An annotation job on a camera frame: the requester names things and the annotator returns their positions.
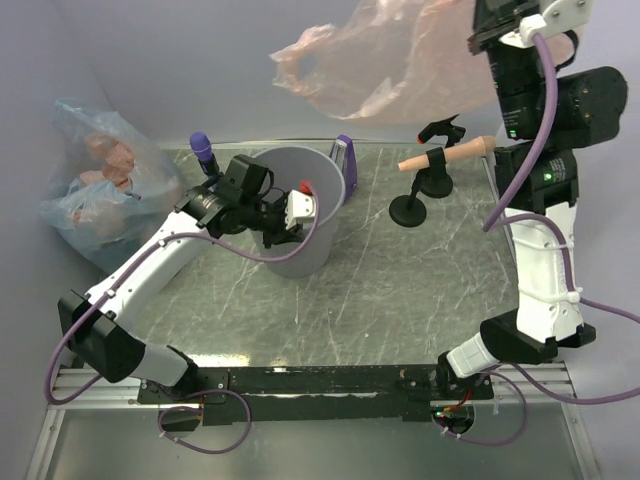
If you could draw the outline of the pink plastic trash bag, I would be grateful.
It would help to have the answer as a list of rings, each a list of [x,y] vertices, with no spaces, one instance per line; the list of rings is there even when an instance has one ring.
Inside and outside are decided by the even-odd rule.
[[[361,1],[271,54],[275,86],[362,125],[427,124],[495,100],[486,55],[472,55],[472,1]]]

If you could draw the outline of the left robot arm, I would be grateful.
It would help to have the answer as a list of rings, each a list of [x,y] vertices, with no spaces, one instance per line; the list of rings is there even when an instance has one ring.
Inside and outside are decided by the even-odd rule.
[[[310,185],[268,200],[275,174],[252,157],[237,155],[225,171],[212,167],[206,175],[110,278],[58,302],[65,347],[111,383],[127,377],[151,381],[176,402],[196,393],[198,367],[174,347],[137,338],[132,329],[138,314],[208,246],[230,250],[223,236],[250,230],[261,234],[265,248],[292,243],[299,253],[310,240],[304,224],[315,226],[318,221],[318,201]]]

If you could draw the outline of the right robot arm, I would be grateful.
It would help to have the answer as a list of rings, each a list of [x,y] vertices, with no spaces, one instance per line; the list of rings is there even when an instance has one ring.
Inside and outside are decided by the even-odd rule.
[[[563,75],[549,38],[574,37],[591,15],[588,1],[479,1],[473,54],[488,58],[511,140],[494,153],[499,199],[486,227],[510,229],[518,304],[483,321],[469,340],[440,355],[435,381],[458,398],[502,363],[538,365],[562,348],[596,338],[580,311],[573,272],[579,199],[575,153],[614,139],[628,100],[623,74],[611,66]]]

